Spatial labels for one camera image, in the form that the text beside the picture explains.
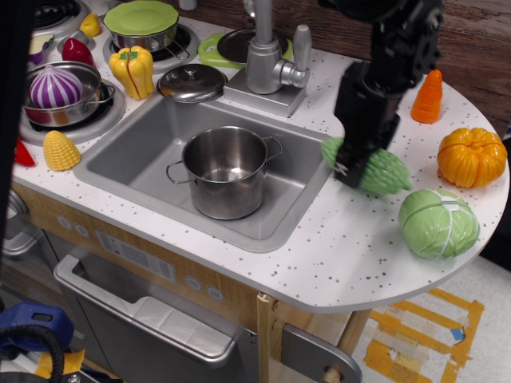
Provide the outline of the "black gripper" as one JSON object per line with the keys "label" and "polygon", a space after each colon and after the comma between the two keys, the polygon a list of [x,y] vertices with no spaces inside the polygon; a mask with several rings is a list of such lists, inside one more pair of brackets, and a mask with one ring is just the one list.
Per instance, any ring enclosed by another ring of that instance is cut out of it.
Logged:
{"label": "black gripper", "polygon": [[400,122],[399,93],[385,93],[366,83],[370,64],[355,61],[344,72],[334,115],[344,127],[344,142],[335,157],[335,178],[357,188],[371,155],[388,148]]}

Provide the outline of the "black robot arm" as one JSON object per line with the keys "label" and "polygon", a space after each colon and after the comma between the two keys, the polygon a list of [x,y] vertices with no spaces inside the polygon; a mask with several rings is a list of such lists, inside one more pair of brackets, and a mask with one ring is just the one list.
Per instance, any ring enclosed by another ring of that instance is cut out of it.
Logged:
{"label": "black robot arm", "polygon": [[370,60],[344,72],[334,115],[344,127],[335,176],[351,188],[362,181],[370,155],[385,149],[400,122],[398,106],[440,57],[440,1],[334,1],[344,16],[372,26]]}

